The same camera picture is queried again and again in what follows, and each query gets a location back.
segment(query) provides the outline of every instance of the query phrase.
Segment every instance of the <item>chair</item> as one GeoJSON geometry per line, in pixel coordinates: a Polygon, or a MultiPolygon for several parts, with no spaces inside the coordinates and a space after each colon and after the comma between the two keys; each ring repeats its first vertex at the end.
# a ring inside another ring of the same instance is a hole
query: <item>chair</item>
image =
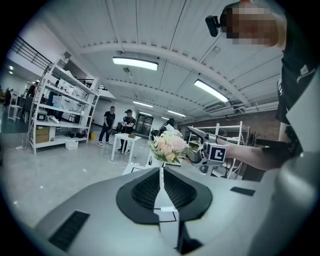
{"type": "Polygon", "coordinates": [[[9,109],[8,109],[8,120],[13,119],[14,121],[16,121],[16,119],[20,119],[20,117],[17,115],[17,112],[21,113],[22,106],[17,105],[17,103],[18,103],[18,95],[15,91],[13,91],[10,99],[9,109]],[[14,109],[13,117],[10,116],[11,109],[14,109]]]}

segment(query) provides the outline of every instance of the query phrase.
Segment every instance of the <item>floor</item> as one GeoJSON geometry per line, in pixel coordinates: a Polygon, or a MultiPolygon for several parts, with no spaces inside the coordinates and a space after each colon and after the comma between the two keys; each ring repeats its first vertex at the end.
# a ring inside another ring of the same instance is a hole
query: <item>floor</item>
{"type": "MultiPolygon", "coordinates": [[[[37,149],[33,154],[30,146],[15,150],[26,139],[26,133],[1,134],[5,148],[1,181],[8,205],[25,224],[34,227],[50,210],[86,186],[106,179],[121,176],[128,164],[128,154],[115,154],[110,161],[114,136],[110,144],[98,145],[96,141],[80,142],[77,150],[68,151],[64,145],[37,149]]],[[[135,144],[135,164],[145,165],[149,154],[147,139],[135,144]]],[[[184,161],[186,171],[200,172],[184,161]]]]}
{"type": "Polygon", "coordinates": [[[8,110],[1,103],[0,104],[0,134],[16,134],[16,133],[27,133],[28,123],[17,120],[16,122],[12,119],[8,120],[8,110]]]}

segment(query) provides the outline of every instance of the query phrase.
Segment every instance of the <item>man in black shirt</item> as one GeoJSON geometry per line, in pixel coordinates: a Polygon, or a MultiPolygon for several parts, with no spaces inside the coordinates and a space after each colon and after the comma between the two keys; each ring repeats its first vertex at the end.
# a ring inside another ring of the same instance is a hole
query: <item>man in black shirt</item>
{"type": "MultiPolygon", "coordinates": [[[[312,80],[318,65],[301,28],[288,13],[278,15],[249,1],[227,5],[220,16],[220,26],[227,38],[237,40],[237,43],[246,40],[247,43],[282,50],[282,69],[277,83],[279,105],[276,118],[280,121],[278,140],[291,142],[286,133],[290,125],[286,114],[312,80]]],[[[221,139],[217,143],[227,145],[227,158],[236,158],[265,171],[281,167],[292,156],[286,150],[266,150],[221,139]]]]}
{"type": "MultiPolygon", "coordinates": [[[[132,110],[128,109],[126,112],[126,116],[123,118],[123,128],[121,133],[122,134],[131,134],[134,131],[134,126],[136,124],[136,120],[132,117],[132,110]]],[[[118,149],[118,151],[122,151],[124,147],[124,152],[126,152],[128,141],[124,141],[121,139],[121,148],[118,149]]]]}
{"type": "Polygon", "coordinates": [[[109,144],[109,136],[110,131],[115,123],[116,115],[115,115],[115,107],[110,107],[110,111],[107,111],[104,113],[104,120],[103,120],[103,126],[102,131],[99,136],[99,145],[102,146],[102,138],[105,134],[105,144],[109,144]]]}

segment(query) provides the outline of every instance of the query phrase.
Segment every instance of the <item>ceiling light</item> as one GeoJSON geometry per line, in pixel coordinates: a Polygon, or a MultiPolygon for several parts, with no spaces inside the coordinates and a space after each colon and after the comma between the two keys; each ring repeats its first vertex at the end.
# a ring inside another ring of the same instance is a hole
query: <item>ceiling light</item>
{"type": "Polygon", "coordinates": [[[197,80],[194,82],[194,85],[201,88],[202,90],[205,90],[206,92],[212,94],[213,96],[217,97],[220,101],[226,103],[229,101],[228,98],[223,96],[220,92],[213,89],[209,84],[206,84],[205,82],[202,82],[201,80],[197,80]]]}
{"type": "Polygon", "coordinates": [[[140,114],[152,117],[152,114],[148,114],[148,113],[145,113],[145,112],[140,112],[140,114]]]}
{"type": "Polygon", "coordinates": [[[173,112],[173,111],[171,111],[171,110],[168,110],[168,112],[169,113],[172,113],[172,114],[175,114],[175,115],[178,115],[178,116],[181,116],[181,117],[186,117],[186,115],[184,115],[184,114],[180,114],[180,113],[177,113],[177,112],[173,112]]]}
{"type": "Polygon", "coordinates": [[[139,58],[113,57],[112,61],[118,65],[134,66],[154,71],[158,69],[158,63],[139,58]]]}
{"type": "Polygon", "coordinates": [[[134,104],[139,104],[139,105],[142,105],[142,106],[145,106],[145,107],[153,108],[153,106],[148,105],[148,104],[144,104],[144,103],[141,103],[141,102],[134,101],[133,103],[134,104]]]}

